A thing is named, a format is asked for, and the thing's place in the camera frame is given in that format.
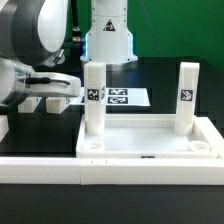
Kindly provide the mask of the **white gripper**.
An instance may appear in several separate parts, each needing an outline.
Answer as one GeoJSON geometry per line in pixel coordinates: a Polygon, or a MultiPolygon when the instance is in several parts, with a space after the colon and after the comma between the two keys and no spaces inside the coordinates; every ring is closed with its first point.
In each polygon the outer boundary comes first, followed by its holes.
{"type": "Polygon", "coordinates": [[[41,97],[78,97],[81,80],[56,72],[36,72],[25,79],[29,94],[41,97]]]}

